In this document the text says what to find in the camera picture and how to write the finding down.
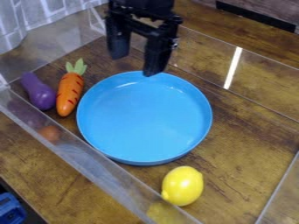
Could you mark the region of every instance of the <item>blue plate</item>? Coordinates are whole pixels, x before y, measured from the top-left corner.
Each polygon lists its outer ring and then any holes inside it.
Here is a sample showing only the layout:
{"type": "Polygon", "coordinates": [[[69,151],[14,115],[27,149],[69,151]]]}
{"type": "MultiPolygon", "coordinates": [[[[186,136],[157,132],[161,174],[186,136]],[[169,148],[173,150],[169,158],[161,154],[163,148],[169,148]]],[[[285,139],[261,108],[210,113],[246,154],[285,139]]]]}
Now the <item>blue plate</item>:
{"type": "Polygon", "coordinates": [[[82,135],[107,157],[130,165],[159,165],[181,158],[207,136],[211,123],[202,91],[169,73],[117,74],[79,102],[82,135]]]}

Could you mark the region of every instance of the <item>black robotic arm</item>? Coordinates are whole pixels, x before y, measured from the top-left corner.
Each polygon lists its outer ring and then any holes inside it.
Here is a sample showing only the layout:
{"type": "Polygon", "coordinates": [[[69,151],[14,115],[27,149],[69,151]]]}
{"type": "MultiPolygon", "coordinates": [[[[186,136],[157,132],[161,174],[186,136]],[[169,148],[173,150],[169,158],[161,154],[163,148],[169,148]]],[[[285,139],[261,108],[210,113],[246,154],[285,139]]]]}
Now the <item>black robotic arm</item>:
{"type": "Polygon", "coordinates": [[[173,13],[174,0],[110,0],[107,12],[107,48],[114,60],[129,55],[131,32],[147,38],[145,75],[161,73],[178,46],[178,26],[182,18],[173,13]],[[138,18],[162,20],[158,28],[138,18]]]}

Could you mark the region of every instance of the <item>toy carrot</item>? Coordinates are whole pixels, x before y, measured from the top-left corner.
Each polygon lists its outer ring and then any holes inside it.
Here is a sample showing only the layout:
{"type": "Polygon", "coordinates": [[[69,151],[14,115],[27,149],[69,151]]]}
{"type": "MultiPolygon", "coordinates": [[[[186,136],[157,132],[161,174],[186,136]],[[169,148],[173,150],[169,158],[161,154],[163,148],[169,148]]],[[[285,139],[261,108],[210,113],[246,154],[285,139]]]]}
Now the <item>toy carrot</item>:
{"type": "Polygon", "coordinates": [[[62,76],[57,96],[57,109],[61,116],[67,116],[79,103],[85,86],[85,80],[81,76],[87,70],[87,65],[85,65],[83,59],[79,59],[75,67],[67,62],[66,68],[67,73],[62,76]]]}

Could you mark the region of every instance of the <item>toy lemon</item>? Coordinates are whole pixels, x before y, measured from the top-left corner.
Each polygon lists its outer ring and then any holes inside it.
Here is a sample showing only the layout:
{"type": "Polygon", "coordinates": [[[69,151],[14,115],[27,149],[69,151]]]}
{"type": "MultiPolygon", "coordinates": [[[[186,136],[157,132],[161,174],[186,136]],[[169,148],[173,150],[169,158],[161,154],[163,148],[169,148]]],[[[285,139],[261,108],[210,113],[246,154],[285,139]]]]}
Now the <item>toy lemon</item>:
{"type": "Polygon", "coordinates": [[[173,169],[163,179],[163,199],[179,207],[190,205],[201,196],[203,177],[190,166],[173,169]]]}

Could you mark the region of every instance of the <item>blue bowl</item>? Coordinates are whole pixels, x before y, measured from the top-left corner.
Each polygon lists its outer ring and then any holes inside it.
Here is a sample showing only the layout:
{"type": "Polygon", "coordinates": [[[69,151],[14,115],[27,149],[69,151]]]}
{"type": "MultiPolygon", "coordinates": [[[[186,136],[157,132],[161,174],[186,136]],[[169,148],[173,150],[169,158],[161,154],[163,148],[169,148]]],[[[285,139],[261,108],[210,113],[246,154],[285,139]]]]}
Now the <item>blue bowl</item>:
{"type": "Polygon", "coordinates": [[[211,123],[205,94],[169,73],[117,74],[79,102],[86,140],[109,158],[130,165],[161,165],[185,156],[207,136],[211,123]]]}

